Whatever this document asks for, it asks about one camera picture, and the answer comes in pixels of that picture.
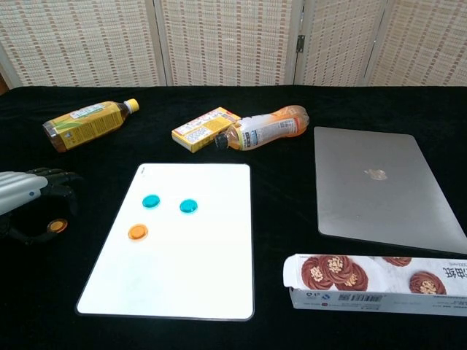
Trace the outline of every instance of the laptop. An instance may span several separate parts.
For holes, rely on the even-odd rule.
[[[467,238],[414,137],[314,129],[323,235],[467,254]]]

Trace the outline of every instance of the bottle label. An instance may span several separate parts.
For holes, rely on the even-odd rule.
[[[81,109],[78,109],[77,111],[70,113],[70,117],[72,117],[73,119],[84,118],[84,117],[87,117],[89,114],[96,113],[98,111],[101,111],[104,108],[105,107],[102,104],[94,104],[92,106],[81,108]]]
[[[242,148],[249,149],[297,132],[297,123],[293,118],[273,122],[263,127],[252,125],[242,131]]]
[[[123,118],[114,102],[94,104],[50,121],[53,131],[71,149],[119,128]]]

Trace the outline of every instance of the black bottle cap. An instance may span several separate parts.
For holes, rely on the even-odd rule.
[[[224,133],[220,133],[219,135],[217,135],[215,142],[216,142],[216,147],[218,149],[226,149],[228,147],[227,135],[225,135]]]

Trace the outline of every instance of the table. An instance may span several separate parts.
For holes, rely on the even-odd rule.
[[[63,168],[83,176],[85,184],[80,215],[61,237],[43,246],[0,241],[0,348],[464,348],[464,318],[295,310],[282,285],[282,264],[297,252],[461,257],[321,236],[312,128],[412,134],[467,232],[466,96],[465,87],[21,87],[6,93],[0,97],[0,171]],[[136,98],[141,109],[120,130],[70,152],[57,153],[41,130],[44,121],[74,109],[128,98]],[[217,106],[246,117],[288,104],[304,106],[311,117],[301,137],[249,152],[211,146],[195,154],[171,140],[173,128]],[[75,314],[136,167],[146,162],[250,165],[255,263],[250,321]],[[32,214],[26,221],[36,219]]]

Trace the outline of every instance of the chocolate cookie picture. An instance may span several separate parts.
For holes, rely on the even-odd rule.
[[[411,261],[411,257],[383,257],[388,263],[400,268],[407,266]]]
[[[324,277],[317,257],[308,258],[301,266],[301,279],[310,289],[329,289],[333,285]]]
[[[352,261],[345,255],[323,255],[319,265],[324,277],[336,284],[347,282],[352,275]]]
[[[352,274],[344,283],[336,284],[338,290],[355,290],[365,292],[368,288],[368,276],[366,272],[358,265],[352,264]]]
[[[443,282],[427,271],[417,272],[410,278],[410,291],[417,294],[446,294]]]

